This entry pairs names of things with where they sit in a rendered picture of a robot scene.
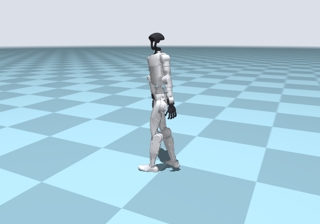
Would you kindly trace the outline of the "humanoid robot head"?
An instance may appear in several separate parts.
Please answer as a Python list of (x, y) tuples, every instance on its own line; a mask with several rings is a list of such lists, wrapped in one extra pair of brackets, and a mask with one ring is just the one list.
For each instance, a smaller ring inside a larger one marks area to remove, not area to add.
[[(153, 33), (151, 34), (149, 37), (149, 40), (150, 40), (150, 44), (151, 44), (151, 49), (152, 50), (155, 50), (155, 53), (154, 54), (157, 54), (159, 52), (157, 51), (161, 51), (161, 48), (160, 47), (157, 47), (157, 43), (159, 43), (161, 40), (164, 40), (164, 36), (161, 34), (161, 33)], [(153, 42), (154, 42), (154, 46), (153, 46)], [(161, 52), (162, 53), (162, 52)], [(153, 54), (153, 55), (154, 55)]]

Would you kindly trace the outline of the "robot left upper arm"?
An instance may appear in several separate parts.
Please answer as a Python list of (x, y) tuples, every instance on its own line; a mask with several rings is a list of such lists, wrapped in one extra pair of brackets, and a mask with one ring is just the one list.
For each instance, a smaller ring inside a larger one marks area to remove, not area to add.
[(170, 67), (170, 61), (171, 58), (167, 54), (161, 54), (160, 56), (160, 62), (162, 63), (162, 68), (164, 72), (164, 76), (162, 77), (162, 82), (164, 84), (167, 84), (167, 76), (171, 77), (171, 67)]

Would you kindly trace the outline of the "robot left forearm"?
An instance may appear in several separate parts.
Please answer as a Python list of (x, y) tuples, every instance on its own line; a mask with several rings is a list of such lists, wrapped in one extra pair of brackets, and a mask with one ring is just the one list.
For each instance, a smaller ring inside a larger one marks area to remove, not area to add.
[(172, 93), (173, 82), (170, 76), (166, 77), (166, 81), (167, 81), (167, 84), (165, 85), (166, 98), (169, 99), (169, 103), (172, 104), (174, 103), (174, 98)]

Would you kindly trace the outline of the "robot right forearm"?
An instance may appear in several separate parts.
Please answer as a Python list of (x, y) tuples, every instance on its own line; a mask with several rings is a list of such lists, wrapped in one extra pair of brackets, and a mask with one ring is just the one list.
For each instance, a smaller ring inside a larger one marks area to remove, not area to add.
[(151, 92), (151, 94), (153, 94), (154, 95), (154, 97), (155, 97), (155, 93), (156, 93), (156, 86), (155, 85), (152, 85), (152, 82), (150, 82), (149, 81), (149, 85), (150, 85), (150, 92)]

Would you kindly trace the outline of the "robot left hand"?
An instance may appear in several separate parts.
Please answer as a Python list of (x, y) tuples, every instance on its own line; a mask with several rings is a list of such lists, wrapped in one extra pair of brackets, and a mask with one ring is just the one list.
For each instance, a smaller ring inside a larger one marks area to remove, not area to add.
[(174, 104), (175, 104), (174, 102), (173, 102), (173, 103), (170, 103), (170, 102), (169, 102), (169, 99), (167, 99), (167, 105), (168, 105), (168, 108), (167, 108), (167, 109), (168, 109), (168, 110), (167, 110), (167, 112), (166, 112), (166, 114), (165, 114), (165, 116), (166, 116), (167, 113), (169, 113), (167, 119), (172, 119), (172, 118), (174, 118), (174, 117), (177, 116), (176, 108), (175, 108)]

